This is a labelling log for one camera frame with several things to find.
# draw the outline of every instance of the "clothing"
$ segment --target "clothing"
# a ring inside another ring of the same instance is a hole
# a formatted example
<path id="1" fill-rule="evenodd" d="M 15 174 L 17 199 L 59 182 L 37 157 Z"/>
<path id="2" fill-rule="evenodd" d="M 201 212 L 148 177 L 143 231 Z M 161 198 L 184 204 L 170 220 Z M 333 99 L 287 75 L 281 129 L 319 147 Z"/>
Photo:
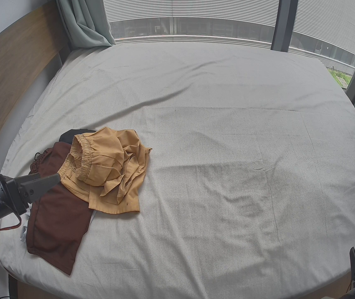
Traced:
<path id="1" fill-rule="evenodd" d="M 108 214 L 140 211 L 138 189 L 150 151 L 134 130 L 104 127 L 75 135 L 58 173 L 61 183 L 91 209 Z"/>
<path id="2" fill-rule="evenodd" d="M 31 170 L 37 167 L 41 177 L 55 174 L 70 148 L 68 143 L 55 143 L 37 157 Z M 87 202 L 71 194 L 61 183 L 57 184 L 32 204 L 26 235 L 28 252 L 70 275 L 92 212 Z"/>
<path id="3" fill-rule="evenodd" d="M 59 142 L 65 142 L 68 144 L 72 144 L 72 140 L 74 139 L 74 136 L 77 134 L 82 134 L 82 133 L 94 133 L 96 131 L 93 130 L 88 130 L 87 128 L 81 128 L 80 130 L 69 130 L 63 134 L 60 135 Z"/>

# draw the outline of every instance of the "bed frame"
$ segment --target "bed frame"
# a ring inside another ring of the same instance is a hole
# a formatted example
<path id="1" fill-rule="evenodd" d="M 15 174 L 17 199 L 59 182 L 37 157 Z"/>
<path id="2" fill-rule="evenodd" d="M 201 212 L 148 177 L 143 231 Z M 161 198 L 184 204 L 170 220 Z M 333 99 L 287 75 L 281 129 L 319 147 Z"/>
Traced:
<path id="1" fill-rule="evenodd" d="M 67 44 L 55 0 L 0 33 L 0 131 L 24 92 Z"/>

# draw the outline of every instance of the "vegetation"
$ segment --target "vegetation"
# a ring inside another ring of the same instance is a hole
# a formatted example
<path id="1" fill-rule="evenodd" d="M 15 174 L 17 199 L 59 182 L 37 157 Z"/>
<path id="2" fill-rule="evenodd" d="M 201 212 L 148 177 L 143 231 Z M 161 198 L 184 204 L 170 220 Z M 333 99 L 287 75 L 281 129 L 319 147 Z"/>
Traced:
<path id="1" fill-rule="evenodd" d="M 350 75 L 346 75 L 345 73 L 341 72 L 341 71 L 336 71 L 336 70 L 331 70 L 331 69 L 327 69 L 331 75 L 333 76 L 333 78 L 335 79 L 335 81 L 341 86 L 343 87 L 341 81 L 338 80 L 338 77 L 342 78 L 345 80 L 345 82 L 349 85 L 350 80 L 351 80 L 351 76 Z"/>

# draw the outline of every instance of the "wooden headboard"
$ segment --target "wooden headboard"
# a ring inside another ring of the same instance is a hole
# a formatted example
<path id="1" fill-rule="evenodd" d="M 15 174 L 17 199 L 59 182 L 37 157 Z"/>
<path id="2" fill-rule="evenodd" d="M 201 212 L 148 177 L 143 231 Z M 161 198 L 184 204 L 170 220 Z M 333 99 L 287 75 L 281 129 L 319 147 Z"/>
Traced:
<path id="1" fill-rule="evenodd" d="M 67 43 L 55 0 L 0 33 L 0 130 L 16 102 Z"/>

